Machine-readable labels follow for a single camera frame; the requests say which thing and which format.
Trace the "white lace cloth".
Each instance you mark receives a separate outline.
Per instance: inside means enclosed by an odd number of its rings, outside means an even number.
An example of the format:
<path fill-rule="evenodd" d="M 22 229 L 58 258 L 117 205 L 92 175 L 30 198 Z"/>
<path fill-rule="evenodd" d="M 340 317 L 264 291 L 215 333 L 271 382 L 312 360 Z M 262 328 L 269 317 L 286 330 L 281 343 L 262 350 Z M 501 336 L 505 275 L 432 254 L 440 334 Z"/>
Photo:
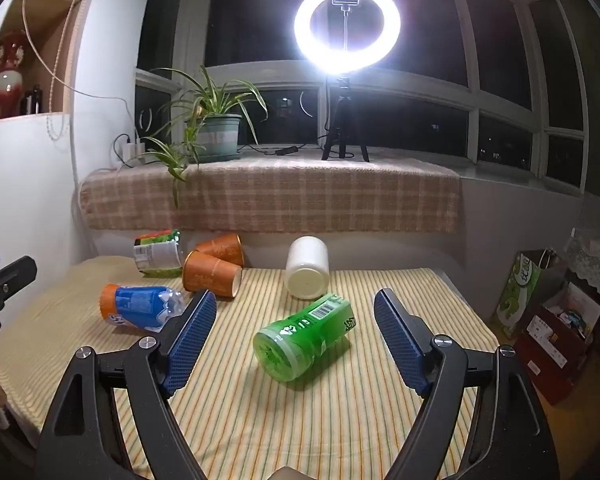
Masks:
<path fill-rule="evenodd" d="M 569 269 L 600 293 L 600 231 L 573 228 L 565 254 Z"/>

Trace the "white plastic cup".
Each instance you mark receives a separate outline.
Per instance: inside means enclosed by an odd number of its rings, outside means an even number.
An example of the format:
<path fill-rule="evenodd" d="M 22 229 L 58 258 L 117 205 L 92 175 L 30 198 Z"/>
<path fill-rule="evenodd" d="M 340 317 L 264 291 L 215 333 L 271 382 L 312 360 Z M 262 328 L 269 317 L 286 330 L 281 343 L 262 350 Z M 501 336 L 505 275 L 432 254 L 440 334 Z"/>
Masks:
<path fill-rule="evenodd" d="M 329 284 L 326 244 L 315 236 L 294 240 L 288 250 L 284 283 L 294 298 L 312 300 L 324 295 Z"/>

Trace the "green tea bottle cup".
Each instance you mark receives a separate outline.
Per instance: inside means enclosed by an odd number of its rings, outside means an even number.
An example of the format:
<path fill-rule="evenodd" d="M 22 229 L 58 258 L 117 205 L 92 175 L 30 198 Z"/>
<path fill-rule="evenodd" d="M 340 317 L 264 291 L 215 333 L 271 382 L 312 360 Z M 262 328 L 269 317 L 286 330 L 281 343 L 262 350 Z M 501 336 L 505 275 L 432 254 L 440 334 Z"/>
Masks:
<path fill-rule="evenodd" d="M 259 364 L 276 382 L 293 382 L 356 326 L 349 300 L 327 294 L 260 328 L 252 338 Z"/>

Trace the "orange paper cup front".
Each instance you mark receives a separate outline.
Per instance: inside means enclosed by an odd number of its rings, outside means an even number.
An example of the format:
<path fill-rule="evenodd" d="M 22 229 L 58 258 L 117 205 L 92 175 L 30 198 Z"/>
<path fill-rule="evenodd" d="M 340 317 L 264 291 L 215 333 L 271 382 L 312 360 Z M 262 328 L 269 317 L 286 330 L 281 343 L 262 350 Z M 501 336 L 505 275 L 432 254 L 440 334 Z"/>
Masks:
<path fill-rule="evenodd" d="M 221 298 L 235 298 L 242 284 L 242 267 L 193 250 L 182 270 L 183 286 L 189 292 L 211 290 Z"/>

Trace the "plaid beige sill cloth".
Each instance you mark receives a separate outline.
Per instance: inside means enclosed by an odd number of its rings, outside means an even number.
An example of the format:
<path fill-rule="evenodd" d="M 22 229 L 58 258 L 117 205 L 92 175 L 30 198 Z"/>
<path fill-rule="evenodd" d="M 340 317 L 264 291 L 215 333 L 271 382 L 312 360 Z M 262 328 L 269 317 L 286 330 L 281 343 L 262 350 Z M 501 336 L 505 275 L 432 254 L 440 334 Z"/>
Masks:
<path fill-rule="evenodd" d="M 453 233 L 462 181 L 422 160 L 371 162 L 244 157 L 189 166 L 174 179 L 158 164 L 87 178 L 79 207 L 93 230 L 242 233 Z"/>

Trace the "spider plant in green pot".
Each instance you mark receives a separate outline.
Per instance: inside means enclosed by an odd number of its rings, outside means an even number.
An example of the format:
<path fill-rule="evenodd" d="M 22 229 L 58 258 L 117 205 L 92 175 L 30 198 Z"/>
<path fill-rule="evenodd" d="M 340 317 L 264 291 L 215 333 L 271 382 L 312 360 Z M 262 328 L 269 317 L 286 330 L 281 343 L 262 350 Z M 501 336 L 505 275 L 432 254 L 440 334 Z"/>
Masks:
<path fill-rule="evenodd" d="M 170 174 L 173 203 L 178 206 L 180 188 L 187 182 L 187 168 L 235 157 L 242 124 L 253 138 L 257 136 L 247 105 L 257 105 L 263 114 L 268 114 L 268 106 L 260 90 L 249 81 L 231 79 L 217 84 L 204 66 L 199 69 L 201 80 L 178 68 L 168 67 L 166 71 L 184 78 L 186 87 L 163 105 L 171 118 L 146 136 L 145 142 L 148 154 Z"/>

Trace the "green gift bag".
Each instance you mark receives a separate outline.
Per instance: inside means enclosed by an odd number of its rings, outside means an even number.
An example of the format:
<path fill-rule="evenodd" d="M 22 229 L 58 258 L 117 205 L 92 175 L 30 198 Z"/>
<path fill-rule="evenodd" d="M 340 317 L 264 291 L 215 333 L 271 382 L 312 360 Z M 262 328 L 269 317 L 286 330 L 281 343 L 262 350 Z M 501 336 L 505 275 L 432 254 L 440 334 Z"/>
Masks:
<path fill-rule="evenodd" d="M 492 322 L 515 339 L 542 303 L 560 291 L 566 270 L 566 260 L 552 248 L 518 252 Z"/>

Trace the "wooden wall shelf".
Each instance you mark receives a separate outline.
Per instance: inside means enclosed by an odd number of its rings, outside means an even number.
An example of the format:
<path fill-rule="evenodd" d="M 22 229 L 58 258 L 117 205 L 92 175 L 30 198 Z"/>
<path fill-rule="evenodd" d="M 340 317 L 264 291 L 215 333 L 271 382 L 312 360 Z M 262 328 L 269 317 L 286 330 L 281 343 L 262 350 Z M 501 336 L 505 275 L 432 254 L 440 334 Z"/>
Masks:
<path fill-rule="evenodd" d="M 4 0 L 0 7 L 0 39 L 24 32 L 26 54 L 20 73 L 23 88 L 36 84 L 43 92 L 44 113 L 68 110 L 76 43 L 82 30 L 82 0 Z"/>

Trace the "orange blue soda bottle cup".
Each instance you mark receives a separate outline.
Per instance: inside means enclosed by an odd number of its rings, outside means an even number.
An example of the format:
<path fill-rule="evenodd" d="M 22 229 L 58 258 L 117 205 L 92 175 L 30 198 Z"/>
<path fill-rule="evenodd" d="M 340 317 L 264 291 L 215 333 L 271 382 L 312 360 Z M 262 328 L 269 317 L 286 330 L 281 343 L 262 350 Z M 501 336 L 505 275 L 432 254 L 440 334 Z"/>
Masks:
<path fill-rule="evenodd" d="M 98 305 L 105 322 L 153 333 L 159 333 L 166 322 L 186 309 L 182 294 L 166 286 L 108 284 L 100 293 Z"/>

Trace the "orange paper cup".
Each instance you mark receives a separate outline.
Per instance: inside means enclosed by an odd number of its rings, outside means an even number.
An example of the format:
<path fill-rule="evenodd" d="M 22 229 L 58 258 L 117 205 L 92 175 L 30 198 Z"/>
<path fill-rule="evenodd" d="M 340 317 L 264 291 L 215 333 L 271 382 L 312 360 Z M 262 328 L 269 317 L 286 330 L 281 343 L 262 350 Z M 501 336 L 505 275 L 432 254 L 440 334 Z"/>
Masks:
<path fill-rule="evenodd" d="M 183 286 L 189 292 L 211 290 L 221 298 L 235 298 L 242 284 L 242 267 L 193 250 L 182 270 Z"/>
<path fill-rule="evenodd" d="M 195 246 L 196 252 L 201 252 L 233 264 L 245 265 L 245 255 L 242 240 L 236 233 L 228 233 L 206 240 Z"/>

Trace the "orange paper cup rear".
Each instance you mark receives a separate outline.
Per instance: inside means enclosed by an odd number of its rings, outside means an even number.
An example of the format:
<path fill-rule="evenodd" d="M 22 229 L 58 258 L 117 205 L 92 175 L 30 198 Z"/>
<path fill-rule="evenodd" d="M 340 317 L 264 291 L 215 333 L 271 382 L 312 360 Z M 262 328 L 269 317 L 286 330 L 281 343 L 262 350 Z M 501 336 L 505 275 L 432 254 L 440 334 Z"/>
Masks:
<path fill-rule="evenodd" d="M 206 240 L 195 246 L 196 252 L 201 252 L 233 264 L 245 265 L 245 255 L 242 240 L 236 233 L 228 233 Z"/>

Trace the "white power strip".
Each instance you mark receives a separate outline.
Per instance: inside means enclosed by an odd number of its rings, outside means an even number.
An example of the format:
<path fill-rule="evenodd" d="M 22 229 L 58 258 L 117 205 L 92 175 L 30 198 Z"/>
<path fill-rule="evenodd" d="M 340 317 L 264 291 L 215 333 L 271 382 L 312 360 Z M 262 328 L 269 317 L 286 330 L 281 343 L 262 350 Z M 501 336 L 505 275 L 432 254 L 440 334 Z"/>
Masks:
<path fill-rule="evenodd" d="M 145 144 L 136 142 L 127 133 L 121 133 L 114 139 L 112 150 L 123 167 L 146 164 Z"/>

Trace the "red white ceramic vase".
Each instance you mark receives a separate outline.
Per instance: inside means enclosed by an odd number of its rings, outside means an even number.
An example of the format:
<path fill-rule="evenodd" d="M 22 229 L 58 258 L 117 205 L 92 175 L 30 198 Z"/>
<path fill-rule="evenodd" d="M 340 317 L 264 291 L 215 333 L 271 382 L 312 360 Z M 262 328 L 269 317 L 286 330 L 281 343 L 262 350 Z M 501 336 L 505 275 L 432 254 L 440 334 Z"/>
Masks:
<path fill-rule="evenodd" d="M 19 112 L 26 40 L 23 30 L 13 30 L 0 39 L 0 119 L 14 117 Z"/>

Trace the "black tripod stand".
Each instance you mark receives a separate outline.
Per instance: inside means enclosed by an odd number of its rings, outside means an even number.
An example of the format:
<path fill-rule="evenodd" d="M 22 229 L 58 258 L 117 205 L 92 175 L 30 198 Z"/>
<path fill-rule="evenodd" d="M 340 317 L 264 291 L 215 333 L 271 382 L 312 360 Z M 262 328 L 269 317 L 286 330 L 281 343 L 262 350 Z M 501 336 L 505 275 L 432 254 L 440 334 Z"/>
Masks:
<path fill-rule="evenodd" d="M 342 50 L 347 52 L 349 50 L 350 14 L 353 9 L 360 5 L 361 0 L 330 0 L 330 3 L 341 11 L 343 22 Z M 355 141 L 360 148 L 362 159 L 364 162 L 369 162 L 370 156 L 368 156 L 366 143 L 358 133 L 358 128 L 356 128 L 356 121 L 354 119 L 355 109 L 352 104 L 352 89 L 349 75 L 344 74 L 343 76 L 339 76 L 338 84 L 338 101 L 335 113 L 332 114 L 327 128 L 322 159 L 329 159 L 335 144 L 338 144 L 338 157 L 346 159 L 348 157 L 347 145 Z"/>

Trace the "red cardboard box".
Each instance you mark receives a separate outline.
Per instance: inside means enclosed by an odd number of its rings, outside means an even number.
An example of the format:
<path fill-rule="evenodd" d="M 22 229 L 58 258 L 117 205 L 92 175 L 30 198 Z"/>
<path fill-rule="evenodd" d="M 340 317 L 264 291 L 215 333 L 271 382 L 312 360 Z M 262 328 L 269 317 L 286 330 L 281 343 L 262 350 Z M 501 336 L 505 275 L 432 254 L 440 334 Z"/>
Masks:
<path fill-rule="evenodd" d="M 564 287 L 532 315 L 514 343 L 518 360 L 550 405 L 576 385 L 600 319 L 600 305 L 578 285 Z"/>

